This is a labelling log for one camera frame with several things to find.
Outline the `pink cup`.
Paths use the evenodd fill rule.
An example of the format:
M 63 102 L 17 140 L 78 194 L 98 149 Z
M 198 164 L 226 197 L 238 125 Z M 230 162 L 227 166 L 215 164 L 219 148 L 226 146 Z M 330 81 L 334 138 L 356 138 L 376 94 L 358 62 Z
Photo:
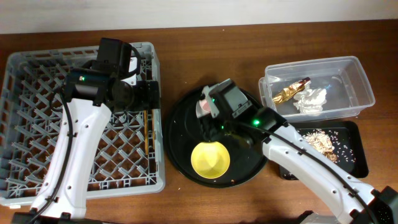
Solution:
M 211 108 L 206 99 L 199 101 L 199 107 L 202 114 L 211 113 Z

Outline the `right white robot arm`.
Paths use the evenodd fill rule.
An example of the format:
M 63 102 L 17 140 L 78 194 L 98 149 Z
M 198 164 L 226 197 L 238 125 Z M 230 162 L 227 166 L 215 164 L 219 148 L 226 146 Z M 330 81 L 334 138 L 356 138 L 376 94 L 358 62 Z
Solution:
M 276 111 L 256 106 L 231 79 L 204 86 L 196 113 L 205 140 L 231 134 L 261 143 L 262 155 L 290 171 L 332 212 L 312 213 L 303 223 L 397 223 L 397 191 L 390 186 L 378 191 L 338 167 Z

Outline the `white napkin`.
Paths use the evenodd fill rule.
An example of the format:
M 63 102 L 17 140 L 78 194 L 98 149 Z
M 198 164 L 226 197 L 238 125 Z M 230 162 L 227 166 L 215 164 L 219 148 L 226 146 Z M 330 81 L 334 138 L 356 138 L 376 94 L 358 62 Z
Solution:
M 323 105 L 327 102 L 326 94 L 327 91 L 324 88 L 305 88 L 294 95 L 295 102 L 293 105 L 302 114 L 321 112 Z

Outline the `gold brown snack wrapper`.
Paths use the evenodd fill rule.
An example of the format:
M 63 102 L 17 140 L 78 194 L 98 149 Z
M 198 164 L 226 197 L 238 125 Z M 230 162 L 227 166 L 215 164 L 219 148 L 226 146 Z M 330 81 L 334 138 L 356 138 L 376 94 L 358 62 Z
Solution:
M 303 78 L 295 83 L 290 84 L 288 87 L 283 88 L 276 94 L 272 101 L 275 105 L 284 103 L 293 98 L 298 92 L 304 91 L 305 87 L 311 83 L 309 77 Z

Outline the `yellow bowl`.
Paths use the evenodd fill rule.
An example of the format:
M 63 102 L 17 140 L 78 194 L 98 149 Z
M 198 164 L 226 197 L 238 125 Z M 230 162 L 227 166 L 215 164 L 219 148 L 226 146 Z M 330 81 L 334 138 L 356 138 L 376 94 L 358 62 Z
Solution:
M 205 179 L 216 179 L 229 169 L 231 158 L 227 148 L 220 142 L 200 142 L 190 158 L 193 170 Z

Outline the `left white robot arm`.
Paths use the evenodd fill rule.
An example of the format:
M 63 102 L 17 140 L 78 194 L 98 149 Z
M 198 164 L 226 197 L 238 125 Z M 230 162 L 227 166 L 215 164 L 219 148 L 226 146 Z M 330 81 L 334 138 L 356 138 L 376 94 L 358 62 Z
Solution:
M 56 90 L 62 121 L 44 184 L 28 212 L 13 223 L 89 223 L 85 217 L 91 166 L 111 117 L 145 112 L 145 137 L 159 129 L 160 83 L 132 80 L 141 74 L 141 54 L 130 43 L 102 38 L 98 54 L 73 68 Z

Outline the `food scraps and rice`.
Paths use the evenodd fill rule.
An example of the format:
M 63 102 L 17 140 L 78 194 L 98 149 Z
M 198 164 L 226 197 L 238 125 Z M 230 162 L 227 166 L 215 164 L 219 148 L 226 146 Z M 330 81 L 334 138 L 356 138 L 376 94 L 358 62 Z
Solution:
M 334 162 L 356 162 L 351 146 L 344 143 L 342 131 L 324 131 L 322 129 L 311 129 L 302 133 L 302 137 L 319 153 Z

